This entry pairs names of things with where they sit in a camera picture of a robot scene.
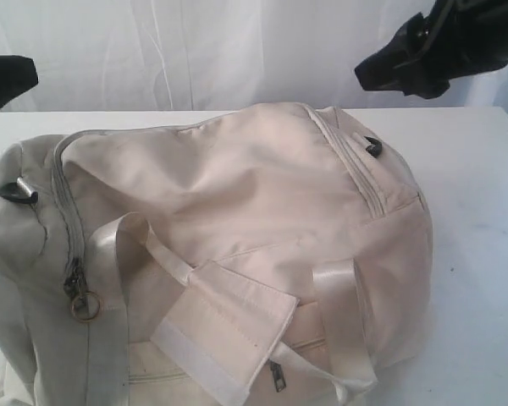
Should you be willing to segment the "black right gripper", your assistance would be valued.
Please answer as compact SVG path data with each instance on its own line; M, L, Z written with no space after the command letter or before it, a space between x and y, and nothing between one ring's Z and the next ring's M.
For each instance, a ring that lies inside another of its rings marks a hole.
M508 65L508 1L437 1L354 69L365 91L442 96L453 79Z

